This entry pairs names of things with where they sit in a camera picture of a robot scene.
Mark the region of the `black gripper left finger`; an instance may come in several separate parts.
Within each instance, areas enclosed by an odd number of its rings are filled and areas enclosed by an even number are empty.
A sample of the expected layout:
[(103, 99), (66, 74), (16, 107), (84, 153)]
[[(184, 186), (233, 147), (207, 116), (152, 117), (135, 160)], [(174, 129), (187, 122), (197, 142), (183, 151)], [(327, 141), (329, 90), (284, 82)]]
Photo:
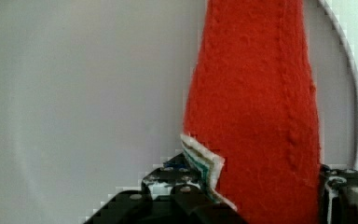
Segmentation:
[(139, 190), (125, 190), (84, 224), (246, 224), (227, 203), (207, 194), (200, 171), (184, 154), (165, 161), (143, 178)]

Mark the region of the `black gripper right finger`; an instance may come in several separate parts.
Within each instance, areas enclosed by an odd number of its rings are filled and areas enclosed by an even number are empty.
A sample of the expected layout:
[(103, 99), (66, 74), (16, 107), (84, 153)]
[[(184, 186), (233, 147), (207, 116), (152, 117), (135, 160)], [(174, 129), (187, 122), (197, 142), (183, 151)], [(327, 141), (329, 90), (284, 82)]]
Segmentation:
[(358, 171), (321, 167), (319, 216), (320, 224), (358, 224)]

